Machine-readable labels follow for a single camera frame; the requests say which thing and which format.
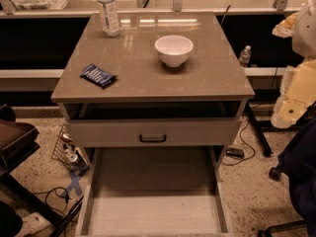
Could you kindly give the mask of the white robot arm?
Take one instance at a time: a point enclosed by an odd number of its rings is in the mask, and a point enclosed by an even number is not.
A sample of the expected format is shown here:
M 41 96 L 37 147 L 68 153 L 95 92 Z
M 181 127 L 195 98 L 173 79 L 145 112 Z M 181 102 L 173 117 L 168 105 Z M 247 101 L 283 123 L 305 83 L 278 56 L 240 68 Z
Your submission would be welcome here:
M 285 68 L 271 117 L 274 127 L 289 128 L 316 102 L 316 0 L 281 21 L 273 34 L 292 38 L 292 50 L 303 57 L 296 67 Z

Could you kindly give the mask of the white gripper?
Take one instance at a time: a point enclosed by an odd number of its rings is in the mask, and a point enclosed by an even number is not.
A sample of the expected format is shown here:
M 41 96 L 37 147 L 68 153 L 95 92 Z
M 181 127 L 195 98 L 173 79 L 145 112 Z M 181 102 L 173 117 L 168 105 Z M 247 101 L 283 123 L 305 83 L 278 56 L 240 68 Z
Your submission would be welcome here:
M 298 13 L 293 13 L 277 24 L 272 34 L 291 38 Z M 289 128 L 306 113 L 316 101 L 316 60 L 287 66 L 280 84 L 280 96 L 276 100 L 271 124 L 276 128 Z

